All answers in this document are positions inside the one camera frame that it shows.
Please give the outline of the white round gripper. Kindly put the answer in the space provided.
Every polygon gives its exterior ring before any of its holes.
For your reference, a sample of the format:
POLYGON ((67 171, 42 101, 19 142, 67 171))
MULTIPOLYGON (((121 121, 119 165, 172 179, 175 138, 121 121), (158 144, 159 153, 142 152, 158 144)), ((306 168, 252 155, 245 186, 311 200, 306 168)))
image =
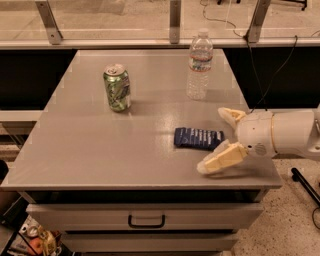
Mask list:
POLYGON ((272 112, 253 112, 246 116, 244 111, 222 107, 218 109, 218 114, 236 129, 238 142, 223 141, 197 164, 199 173, 209 175, 219 172, 241 163, 248 154, 253 157, 273 157, 276 154, 272 142, 272 112))

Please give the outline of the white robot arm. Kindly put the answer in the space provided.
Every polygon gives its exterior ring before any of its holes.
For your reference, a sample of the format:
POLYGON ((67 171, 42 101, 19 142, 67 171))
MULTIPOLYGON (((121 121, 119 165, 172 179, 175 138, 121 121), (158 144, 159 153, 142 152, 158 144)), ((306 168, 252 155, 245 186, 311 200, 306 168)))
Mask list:
POLYGON ((251 157, 293 154, 318 161, 320 158, 320 111, 308 109, 273 113, 219 108, 218 113, 234 130, 237 141, 223 141, 197 165, 209 175, 251 157))

